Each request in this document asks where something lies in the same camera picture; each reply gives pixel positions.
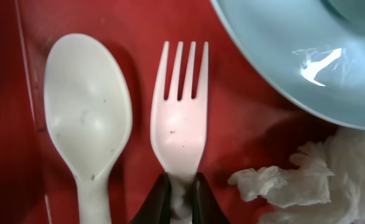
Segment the spoon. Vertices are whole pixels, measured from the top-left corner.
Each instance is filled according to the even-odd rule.
[[[51,140],[75,177],[80,223],[111,223],[108,178],[132,125],[112,54],[87,35],[59,39],[47,59],[44,104]]]

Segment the light blue plate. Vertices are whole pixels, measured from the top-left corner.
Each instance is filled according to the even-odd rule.
[[[246,59],[283,96],[365,129],[365,29],[324,0],[212,0]]]

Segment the red tray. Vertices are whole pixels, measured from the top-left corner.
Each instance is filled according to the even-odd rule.
[[[233,224],[256,223],[269,207],[261,198],[242,201],[238,190],[227,185],[231,174],[263,166],[292,167],[288,156],[297,146],[322,140],[335,129],[292,105],[257,74],[207,0],[2,0],[0,223],[78,223],[74,179],[49,139],[43,104],[49,50],[73,32],[91,35],[108,47],[123,70],[133,103],[131,138],[109,181],[114,223],[134,217],[163,172],[151,148],[149,118],[165,40],[171,42],[170,55],[184,41],[182,67],[190,41],[198,46],[209,42],[209,128],[199,171]]]

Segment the white tissue paper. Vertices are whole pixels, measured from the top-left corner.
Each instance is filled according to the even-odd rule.
[[[365,224],[365,131],[341,128],[290,160],[300,168],[248,169],[229,179],[243,200],[260,195],[274,205],[260,224]]]

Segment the white plastic fork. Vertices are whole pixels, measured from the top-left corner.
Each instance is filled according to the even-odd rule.
[[[192,215],[186,193],[195,178],[206,143],[209,44],[205,42],[197,94],[192,98],[192,81],[196,43],[191,43],[187,72],[178,100],[178,82],[183,54],[179,42],[171,77],[170,91],[164,99],[169,42],[165,42],[153,93],[151,110],[151,144],[153,151],[171,181],[171,208],[174,218]]]

